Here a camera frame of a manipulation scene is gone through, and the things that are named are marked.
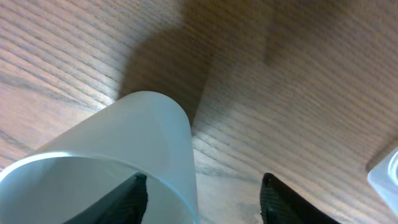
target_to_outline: plastic cup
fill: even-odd
[[[148,223],[198,223],[190,125],[167,96],[130,94],[0,173],[0,223],[63,223],[137,171]]]

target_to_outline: wood grain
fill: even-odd
[[[124,95],[192,122],[203,223],[261,223],[272,172],[341,223],[396,223],[366,166],[398,135],[398,3],[1,0],[0,166]]]

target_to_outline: black object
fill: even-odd
[[[260,206],[264,224],[339,224],[270,173],[262,179]]]
[[[140,224],[148,203],[146,180],[134,174],[64,224]]]

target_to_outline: wooden table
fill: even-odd
[[[262,223],[272,172],[341,223],[398,135],[398,3],[0,0],[0,165],[139,90],[192,121],[203,223]]]

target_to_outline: white plastic container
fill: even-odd
[[[0,223],[63,223],[135,172],[147,174],[143,224],[198,223],[190,125],[159,93],[125,96],[0,173]]]
[[[398,216],[398,147],[369,172],[368,181]]]

